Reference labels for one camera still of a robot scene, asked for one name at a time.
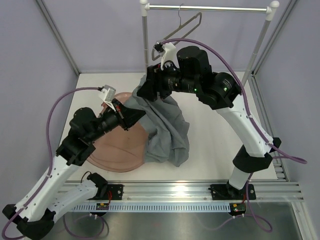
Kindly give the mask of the grey shirt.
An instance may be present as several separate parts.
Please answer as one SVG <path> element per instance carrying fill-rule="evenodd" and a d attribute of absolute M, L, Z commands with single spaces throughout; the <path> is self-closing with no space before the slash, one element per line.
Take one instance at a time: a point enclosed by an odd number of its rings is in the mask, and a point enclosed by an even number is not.
<path fill-rule="evenodd" d="M 145 111 L 145 115 L 138 121 L 148 134 L 144 162 L 169 162 L 179 167 L 189 158 L 190 123 L 185 120 L 178 103 L 171 96 L 155 102 L 139 97 L 137 92 L 145 82 L 146 76 L 143 75 L 132 95 L 124 103 L 128 108 Z"/>

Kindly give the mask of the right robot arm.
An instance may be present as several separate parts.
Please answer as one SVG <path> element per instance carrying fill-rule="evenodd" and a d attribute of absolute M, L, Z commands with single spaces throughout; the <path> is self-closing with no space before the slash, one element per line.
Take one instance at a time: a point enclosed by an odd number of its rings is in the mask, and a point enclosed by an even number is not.
<path fill-rule="evenodd" d="M 243 87 L 230 74 L 213 72 L 205 50 L 187 46 L 176 51 L 168 43 L 157 45 L 157 49 L 162 54 L 161 62 L 147 68 L 146 81 L 137 95 L 154 102 L 166 99 L 172 92 L 191 93 L 221 115 L 243 145 L 232 161 L 234 168 L 226 185 L 210 188 L 212 198 L 245 199 L 249 176 L 270 166 L 271 153 L 281 145 L 281 140 L 255 122 Z"/>

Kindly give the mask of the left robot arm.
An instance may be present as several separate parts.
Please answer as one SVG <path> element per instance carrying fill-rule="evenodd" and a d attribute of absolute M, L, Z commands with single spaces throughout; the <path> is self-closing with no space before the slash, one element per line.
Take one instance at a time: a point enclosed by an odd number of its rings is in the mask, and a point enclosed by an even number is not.
<path fill-rule="evenodd" d="M 90 199 L 100 200 L 108 195 L 108 181 L 98 173 L 91 173 L 77 187 L 56 198 L 65 181 L 95 151 L 96 140 L 117 127 L 127 131 L 146 114 L 144 110 L 124 106 L 117 99 L 111 103 L 115 109 L 106 110 L 99 117 L 89 107 L 79 108 L 48 170 L 21 201 L 8 204 L 2 210 L 22 237 L 40 240 L 76 205 Z"/>

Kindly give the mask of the pink plastic basin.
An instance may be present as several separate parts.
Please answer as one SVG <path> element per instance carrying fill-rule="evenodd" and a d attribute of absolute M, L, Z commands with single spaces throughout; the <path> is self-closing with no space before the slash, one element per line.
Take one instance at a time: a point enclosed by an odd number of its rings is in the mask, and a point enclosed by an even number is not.
<path fill-rule="evenodd" d="M 136 123 L 128 131 L 120 126 L 100 137 L 87 159 L 92 165 L 110 172 L 125 173 L 144 164 L 148 134 Z"/>

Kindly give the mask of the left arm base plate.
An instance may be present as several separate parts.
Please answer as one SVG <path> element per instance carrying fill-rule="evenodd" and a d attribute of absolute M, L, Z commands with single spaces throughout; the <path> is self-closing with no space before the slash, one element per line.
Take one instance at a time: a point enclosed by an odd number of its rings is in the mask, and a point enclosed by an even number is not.
<path fill-rule="evenodd" d="M 123 198 L 123 184 L 108 184 L 98 188 L 97 194 L 89 200 L 120 201 Z"/>

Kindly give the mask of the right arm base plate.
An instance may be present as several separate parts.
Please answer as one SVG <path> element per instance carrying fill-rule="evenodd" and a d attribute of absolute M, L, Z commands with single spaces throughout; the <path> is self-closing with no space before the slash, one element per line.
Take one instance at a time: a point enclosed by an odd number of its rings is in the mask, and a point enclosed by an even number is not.
<path fill-rule="evenodd" d="M 244 186 L 242 189 L 236 189 L 227 183 L 217 183 L 211 184 L 208 187 L 210 191 L 212 200 L 243 200 L 245 196 L 248 196 L 249 200 L 256 200 L 256 191 L 253 184 L 248 185 L 248 192 L 246 192 L 247 187 Z"/>

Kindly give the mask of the aluminium mounting rail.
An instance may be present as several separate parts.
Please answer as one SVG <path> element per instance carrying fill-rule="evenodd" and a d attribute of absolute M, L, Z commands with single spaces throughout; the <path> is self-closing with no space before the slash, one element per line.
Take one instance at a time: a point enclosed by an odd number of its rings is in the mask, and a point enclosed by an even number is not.
<path fill-rule="evenodd" d="M 210 202 L 209 181 L 123 182 L 123 202 Z M 257 202 L 303 202 L 297 182 L 252 182 Z"/>

